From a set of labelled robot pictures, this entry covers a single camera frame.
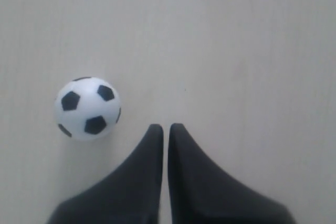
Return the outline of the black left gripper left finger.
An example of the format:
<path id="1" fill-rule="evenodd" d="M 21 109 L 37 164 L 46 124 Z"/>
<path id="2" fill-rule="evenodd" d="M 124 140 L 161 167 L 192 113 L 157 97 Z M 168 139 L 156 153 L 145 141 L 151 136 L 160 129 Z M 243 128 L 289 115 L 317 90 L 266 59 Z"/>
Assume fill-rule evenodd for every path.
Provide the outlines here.
<path id="1" fill-rule="evenodd" d="M 48 223 L 158 223 L 163 145 L 162 127 L 151 124 L 114 172 L 62 202 Z"/>

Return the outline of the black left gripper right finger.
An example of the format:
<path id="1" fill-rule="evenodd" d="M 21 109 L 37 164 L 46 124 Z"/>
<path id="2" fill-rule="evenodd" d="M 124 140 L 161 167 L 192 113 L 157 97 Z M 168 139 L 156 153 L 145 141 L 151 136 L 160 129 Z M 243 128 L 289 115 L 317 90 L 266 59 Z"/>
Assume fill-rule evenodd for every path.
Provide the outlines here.
<path id="1" fill-rule="evenodd" d="M 173 223 L 295 223 L 290 211 L 222 170 L 186 127 L 170 127 L 168 181 Z"/>

